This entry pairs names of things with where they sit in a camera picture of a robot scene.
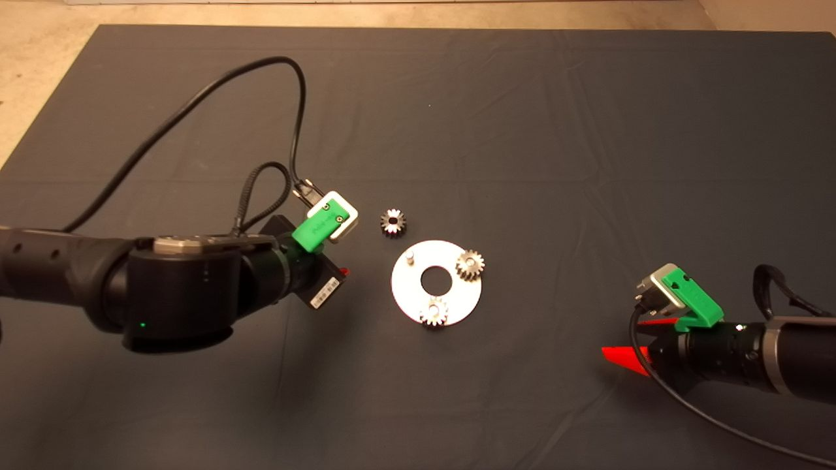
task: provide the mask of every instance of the white disc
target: white disc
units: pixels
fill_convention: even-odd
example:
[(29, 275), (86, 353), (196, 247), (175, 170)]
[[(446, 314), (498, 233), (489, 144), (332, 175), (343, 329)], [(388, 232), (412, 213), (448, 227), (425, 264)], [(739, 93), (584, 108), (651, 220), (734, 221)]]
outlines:
[[(476, 308), (482, 295), (482, 278), (466, 281), (456, 272), (456, 260), (464, 251), (454, 243), (427, 240), (412, 245), (398, 257), (392, 269), (392, 295), (406, 316), (420, 323), (421, 312), (428, 308), (432, 297), (446, 304), (447, 325), (462, 321)], [(433, 267), (450, 274), (452, 283), (444, 295), (430, 295), (421, 286), (421, 275)]]

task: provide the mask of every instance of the center hole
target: center hole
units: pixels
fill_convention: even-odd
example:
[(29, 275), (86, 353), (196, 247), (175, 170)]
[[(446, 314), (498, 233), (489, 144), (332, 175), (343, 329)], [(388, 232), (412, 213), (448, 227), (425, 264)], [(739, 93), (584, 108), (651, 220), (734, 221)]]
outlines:
[(450, 287), (453, 285), (453, 279), (450, 277), (444, 268), (433, 266), (427, 268), (421, 275), (421, 287), (429, 295), (441, 296), (450, 292)]

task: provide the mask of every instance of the dark gray cloth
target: dark gray cloth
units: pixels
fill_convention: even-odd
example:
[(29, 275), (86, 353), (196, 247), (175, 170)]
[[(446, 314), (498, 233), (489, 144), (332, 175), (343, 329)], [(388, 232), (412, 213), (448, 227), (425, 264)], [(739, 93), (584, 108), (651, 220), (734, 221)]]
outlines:
[[(349, 283), (321, 311), (288, 298), (166, 356), (79, 309), (0, 301), (0, 467), (804, 467), (599, 348), (627, 343), (632, 288), (667, 262), (729, 319), (759, 319), (758, 263), (836, 305), (833, 36), (105, 26), (0, 172), (0, 222), (64, 225), (191, 94), (273, 54), (308, 76), (300, 174), (361, 213), (328, 247)], [(249, 170), (287, 160), (297, 98), (289, 69), (233, 81), (81, 232), (227, 230)], [(410, 223), (398, 241), (377, 226), (390, 207)], [(437, 333), (390, 292), (395, 258), (434, 238), (487, 260), (477, 309)], [(722, 384), (689, 397), (836, 457), (836, 408)]]

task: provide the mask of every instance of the gear teeth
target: gear teeth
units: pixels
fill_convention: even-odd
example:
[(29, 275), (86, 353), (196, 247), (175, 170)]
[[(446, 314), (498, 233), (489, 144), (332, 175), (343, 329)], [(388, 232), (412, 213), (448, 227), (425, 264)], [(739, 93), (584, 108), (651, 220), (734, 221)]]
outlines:
[(468, 282), (479, 279), (484, 269), (485, 258), (474, 250), (466, 250), (456, 260), (456, 272), (460, 278)]
[(399, 209), (389, 209), (380, 216), (380, 230), (388, 238), (402, 237), (406, 232), (406, 216)]
[[(436, 312), (432, 312), (431, 308), (436, 307)], [(420, 318), (421, 323), (427, 328), (440, 328), (447, 323), (447, 304), (441, 300), (441, 297), (430, 297), (427, 302), (426, 312), (422, 313)]]

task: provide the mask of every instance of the barcode sticker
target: barcode sticker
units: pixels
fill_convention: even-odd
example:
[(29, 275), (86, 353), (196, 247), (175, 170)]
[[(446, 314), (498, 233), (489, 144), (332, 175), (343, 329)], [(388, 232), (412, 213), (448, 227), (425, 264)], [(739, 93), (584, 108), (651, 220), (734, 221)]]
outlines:
[(339, 286), (337, 278), (331, 278), (311, 299), (311, 307), (318, 309), (337, 290), (337, 286)]

